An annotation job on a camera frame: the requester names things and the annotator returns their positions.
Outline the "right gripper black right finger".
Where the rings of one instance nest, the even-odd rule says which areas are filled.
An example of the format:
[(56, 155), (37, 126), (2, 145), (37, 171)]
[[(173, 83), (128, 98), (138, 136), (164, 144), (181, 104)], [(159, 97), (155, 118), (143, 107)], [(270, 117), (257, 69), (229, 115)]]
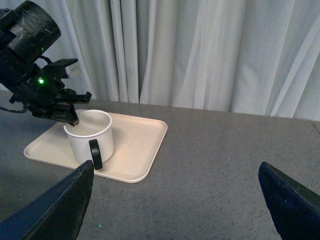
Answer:
[(320, 238), (320, 196), (267, 162), (258, 170), (260, 187), (283, 240)]

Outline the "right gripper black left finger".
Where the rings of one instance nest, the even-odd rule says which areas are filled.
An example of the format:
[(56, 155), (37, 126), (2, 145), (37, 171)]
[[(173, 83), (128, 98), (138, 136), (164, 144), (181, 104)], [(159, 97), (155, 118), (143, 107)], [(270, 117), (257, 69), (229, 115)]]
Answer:
[(0, 223), (2, 240), (75, 240), (90, 202), (94, 165), (87, 160)]

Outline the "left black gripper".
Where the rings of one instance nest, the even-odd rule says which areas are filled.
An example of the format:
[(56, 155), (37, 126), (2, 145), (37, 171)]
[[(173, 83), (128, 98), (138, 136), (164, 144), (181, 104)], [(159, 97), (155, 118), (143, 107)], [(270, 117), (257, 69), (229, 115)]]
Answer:
[(87, 104), (92, 94), (77, 94), (65, 88), (63, 79), (68, 79), (79, 71), (77, 63), (49, 63), (40, 68), (34, 66), (25, 81), (9, 87), (13, 93), (10, 102), (21, 102), (36, 118), (79, 124), (75, 104)]

